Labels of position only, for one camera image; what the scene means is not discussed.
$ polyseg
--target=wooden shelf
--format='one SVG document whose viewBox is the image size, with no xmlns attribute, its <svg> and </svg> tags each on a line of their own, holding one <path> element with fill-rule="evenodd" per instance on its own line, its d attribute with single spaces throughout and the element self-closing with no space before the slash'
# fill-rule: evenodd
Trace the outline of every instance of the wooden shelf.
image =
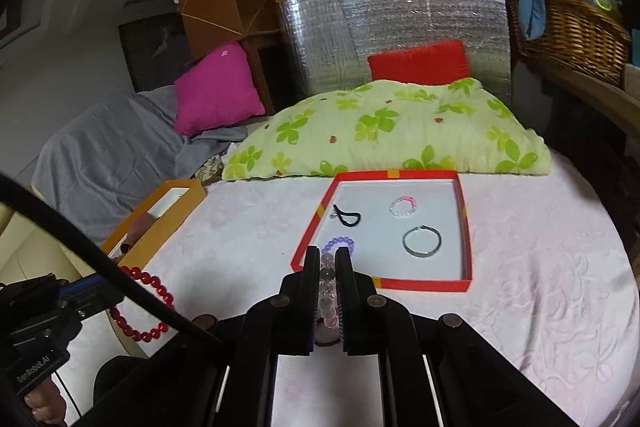
<svg viewBox="0 0 640 427">
<path fill-rule="evenodd" d="M 545 57 L 524 57 L 529 70 L 564 87 L 640 142 L 640 100 L 611 84 L 578 73 Z"/>
</svg>

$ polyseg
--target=silver foil sheet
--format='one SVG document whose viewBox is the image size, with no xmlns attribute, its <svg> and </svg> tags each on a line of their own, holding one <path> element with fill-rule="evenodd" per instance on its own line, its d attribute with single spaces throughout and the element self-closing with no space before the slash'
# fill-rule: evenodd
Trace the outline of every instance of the silver foil sheet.
<svg viewBox="0 0 640 427">
<path fill-rule="evenodd" d="M 370 82 L 368 55 L 461 39 L 471 75 L 510 102 L 504 0 L 286 0 L 280 23 L 304 96 Z"/>
</svg>

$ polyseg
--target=pink cushion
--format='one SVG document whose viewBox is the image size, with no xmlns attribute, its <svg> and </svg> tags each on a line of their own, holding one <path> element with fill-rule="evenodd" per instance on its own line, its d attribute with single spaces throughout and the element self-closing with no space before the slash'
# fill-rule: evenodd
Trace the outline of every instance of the pink cushion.
<svg viewBox="0 0 640 427">
<path fill-rule="evenodd" d="M 178 78 L 175 93 L 174 129 L 183 136 L 265 113 L 244 49 L 237 42 L 220 46 Z"/>
</svg>

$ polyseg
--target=gray blanket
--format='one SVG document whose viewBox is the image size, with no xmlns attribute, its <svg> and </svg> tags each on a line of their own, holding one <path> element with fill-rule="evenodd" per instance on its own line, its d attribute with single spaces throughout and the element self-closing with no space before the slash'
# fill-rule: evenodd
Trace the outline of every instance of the gray blanket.
<svg viewBox="0 0 640 427">
<path fill-rule="evenodd" d="M 174 86 L 98 103 L 54 134 L 40 152 L 33 187 L 94 243 L 110 233 L 158 186 L 190 178 L 242 126 L 180 136 Z"/>
</svg>

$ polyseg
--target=red cloth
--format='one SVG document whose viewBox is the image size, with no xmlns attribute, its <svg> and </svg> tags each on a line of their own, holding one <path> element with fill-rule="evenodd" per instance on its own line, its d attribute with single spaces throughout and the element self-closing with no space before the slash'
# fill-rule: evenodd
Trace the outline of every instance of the red cloth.
<svg viewBox="0 0 640 427">
<path fill-rule="evenodd" d="M 450 84 L 469 75 L 462 41 L 442 41 L 367 57 L 373 80 L 395 80 L 422 86 Z"/>
</svg>

